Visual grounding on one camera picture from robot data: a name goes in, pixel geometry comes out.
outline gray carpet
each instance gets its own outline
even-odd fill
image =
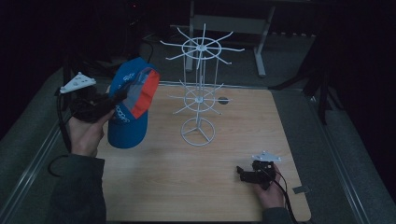
[[[155,38],[149,41],[154,48],[151,62],[161,72],[162,81],[181,79],[182,60],[165,60],[165,57],[178,55],[179,49],[158,44]],[[176,35],[172,41],[183,39]],[[313,38],[303,36],[269,36],[263,53],[267,71],[265,78],[257,76],[251,48],[243,52],[225,52],[222,58],[233,64],[220,65],[218,83],[259,88],[279,84],[296,74],[312,41]],[[149,45],[144,45],[142,56],[147,59],[149,54]],[[109,82],[97,80],[101,88]],[[382,185],[347,114],[332,106],[332,110],[326,111],[328,125],[321,125],[316,115],[317,103],[301,94],[304,82],[283,91],[273,91],[273,94],[300,178],[309,188],[306,197],[312,213],[311,222],[395,223],[395,204]],[[51,129],[57,122],[53,93],[59,86],[62,86],[61,72],[48,79],[1,141],[0,203],[2,209],[10,204],[15,208],[15,213],[10,213],[11,217],[4,223],[43,223],[45,219],[49,196],[56,183],[56,178],[48,174],[46,166],[53,158],[66,152],[60,136],[54,136],[53,141],[47,138],[52,136]],[[31,184],[25,191],[19,191],[24,197],[19,203],[7,203],[21,182],[20,176],[26,167],[37,153],[42,152],[40,148],[46,147],[50,148],[49,153],[42,158],[44,165],[36,167],[39,172],[37,176],[32,175],[34,181],[22,180]]]

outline blue cap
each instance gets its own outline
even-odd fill
[[[130,148],[143,140],[148,127],[149,106],[159,82],[160,75],[154,66],[142,58],[121,65],[108,96],[126,91],[127,97],[116,105],[115,118],[108,122],[107,138],[111,146]]]

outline wooden table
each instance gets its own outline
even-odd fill
[[[140,145],[117,149],[106,138],[99,145],[98,158],[106,159],[103,188],[108,220],[259,221],[258,199],[251,184],[239,180],[235,167],[251,171],[251,156],[264,150],[281,157],[277,166],[288,183],[297,220],[310,219],[304,194],[292,190],[301,182],[271,92],[219,89],[216,98],[232,100],[215,104],[221,115],[203,114],[216,130],[214,140],[203,147],[193,147],[181,137],[181,125],[195,113],[173,114],[184,103],[169,95],[182,96],[183,88],[159,87]]]

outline white wire rack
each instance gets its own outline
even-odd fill
[[[181,54],[175,57],[166,58],[167,60],[174,60],[183,57],[184,81],[180,80],[180,83],[184,87],[184,95],[170,97],[182,99],[185,105],[178,111],[174,112],[174,114],[177,114],[185,109],[189,109],[196,113],[196,116],[194,118],[188,119],[186,122],[183,123],[181,127],[181,136],[183,137],[183,139],[192,146],[204,146],[210,143],[215,138],[216,132],[213,123],[207,119],[202,118],[201,114],[203,112],[211,110],[220,115],[221,113],[213,107],[215,105],[215,102],[222,101],[224,103],[225,101],[224,99],[216,99],[216,91],[223,86],[223,84],[219,86],[217,85],[219,62],[223,62],[226,64],[231,63],[221,59],[220,54],[223,50],[242,51],[244,49],[223,48],[219,43],[220,40],[229,37],[233,34],[233,32],[230,32],[229,34],[219,39],[212,39],[205,36],[205,25],[203,35],[201,37],[189,37],[183,34],[180,29],[178,29],[178,31],[187,38],[187,40],[183,44],[170,44],[161,41],[161,43],[163,43],[164,45],[179,47],[182,51]],[[192,58],[196,61],[195,84],[190,86],[187,85],[186,57]],[[216,59],[215,79],[214,83],[208,86],[205,83],[206,61],[212,59]],[[196,136],[194,136],[197,133],[201,136],[201,138],[197,138]]]

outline sleeve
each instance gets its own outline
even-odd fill
[[[70,154],[51,194],[46,223],[106,223],[104,166],[104,160]]]
[[[262,212],[264,224],[292,224],[289,211],[283,207],[268,208]]]

